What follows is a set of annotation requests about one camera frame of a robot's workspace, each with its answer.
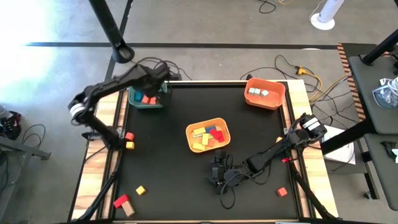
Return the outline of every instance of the clear plastic bag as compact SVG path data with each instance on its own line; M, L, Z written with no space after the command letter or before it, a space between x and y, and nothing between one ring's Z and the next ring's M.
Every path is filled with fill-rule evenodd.
M384 79L386 84L373 90L373 96L378 105L385 109L398 108L398 78Z

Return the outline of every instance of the yellow cable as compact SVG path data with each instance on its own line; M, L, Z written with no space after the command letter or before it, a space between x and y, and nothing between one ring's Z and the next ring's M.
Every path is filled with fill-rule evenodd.
M283 5L288 5L288 4L292 3L292 2L294 2L294 0L291 0L291 1L288 2L288 3L284 3L283 0L278 0L278 1L279 1L279 3L281 3L281 4L283 4Z
M340 81L342 81L342 79L346 78L347 76L349 76L350 73L343 75L342 77L340 77L339 79L337 79L336 82L334 82L329 88L327 88L320 96L318 96L316 99L312 100L312 102L316 102L318 101L323 95L328 94L328 91L330 91L333 87L335 87L336 85L339 84Z
M297 74L297 75L309 75L309 76L312 76L312 77L314 77L314 78L316 78L318 81L319 81L319 83L320 83L320 88L319 88L319 90L317 90L317 92L314 94L314 95L312 95L308 100L312 100L315 96L317 96L318 95L318 93L320 92L320 90L322 91L322 87L323 87L323 83L322 83L322 80L319 78L319 76L317 76L317 75L314 75L314 74L311 74L311 73L309 73L309 72L307 72L307 71L302 71L301 72L301 74Z

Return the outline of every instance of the orange tray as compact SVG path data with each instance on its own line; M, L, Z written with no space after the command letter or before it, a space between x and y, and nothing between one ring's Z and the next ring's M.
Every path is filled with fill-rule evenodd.
M211 126L215 126L217 131L223 132L224 141L218 142L217 140L215 140L214 146L213 147L206 146L205 150L198 150L198 149L192 148L193 143L201 143L201 137L196 137L196 138L193 137L193 130L198 129L198 128L207 128L207 127L211 127ZM194 153L202 153L202 152L214 150L219 147L228 145L229 142L231 141L231 136L229 135L228 127L226 125L225 120L222 118L215 118L215 119L210 119L208 121L202 121L199 123L190 124L186 128L185 134L187 135L189 148Z
M254 96L249 94L250 88L258 88L260 90L267 90L267 96ZM246 83L244 90L244 97L246 103L253 106L259 106L270 110L276 110L285 99L286 88L283 84L277 82L270 82L260 78L251 78Z

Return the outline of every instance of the black tabletop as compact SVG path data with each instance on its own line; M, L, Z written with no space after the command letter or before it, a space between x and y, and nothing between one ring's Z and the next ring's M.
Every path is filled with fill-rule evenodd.
M266 185L247 180L235 187L236 204L231 210L220 205L220 196L206 180L211 174L214 151L195 154L188 146L185 128L192 123L223 118L231 135L224 147L234 164L265 150L283 133L280 110L249 106L241 87L173 87L166 108L131 108L127 131L135 134L136 148L122 156L118 196L128 194L136 214L133 220L269 220L297 218L295 197L287 164L272 163ZM265 175L256 180L263 181ZM147 193L136 194L138 186ZM285 187L288 195L276 190ZM231 203L231 192L225 203ZM116 210L115 219L125 219Z
M372 157L374 168L379 176L381 187L386 195L387 203L391 209L398 211L398 164L395 159L388 157L381 142L394 141L398 147L398 136L365 134L366 144Z
M393 71L395 59L379 57L372 66L362 63L359 56L349 58L349 64L355 77L363 103L372 119L373 126L379 134L398 134L398 110L381 108L375 101L372 91L380 86L382 78L396 78Z

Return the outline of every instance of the gray floor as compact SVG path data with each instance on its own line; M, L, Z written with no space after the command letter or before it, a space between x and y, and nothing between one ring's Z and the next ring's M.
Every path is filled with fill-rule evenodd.
M120 24L126 0L108 1L108 4ZM255 0L135 0L124 36L126 42L377 44L398 25L393 0L355 0L343 4L333 30L319 31L308 21L317 4L317 0L295 1L288 6L278 5L275 13L263 15L258 13L260 3ZM15 33L14 42L107 41L86 0L30 1L21 6L18 14L12 13L12 7L11 1L0 1L0 19L10 21L0 27ZM0 40L10 41L11 37L2 36ZM52 152L49 161L31 160L16 199L9 206L7 220L65 221L85 149L85 141L80 137L85 129L70 125L67 104L85 86L104 80L111 49L15 46L2 46L2 49L12 53L3 57L0 67L0 104L22 113L25 127L35 123L46 125L47 136L41 149ZM290 63L313 70L325 86L343 75L337 50L137 49L135 60L154 56L174 61L194 80L235 80L257 67L273 66L279 54ZM121 74L128 66L116 65L114 74ZM294 69L282 60L278 60L278 66L294 75ZM282 79L274 70L252 74ZM303 79L315 83L309 77ZM342 83L331 96L348 90L348 84ZM353 100L349 94L336 102L340 110ZM319 107L328 114L335 111L329 101L319 103ZM314 113L326 117L317 109ZM357 119L353 106L342 114ZM346 126L353 125L343 118L335 119ZM338 123L333 126L342 128ZM363 176L331 175L330 180L341 217L396 223L398 215L388 208L383 194L377 201L361 197L367 191Z

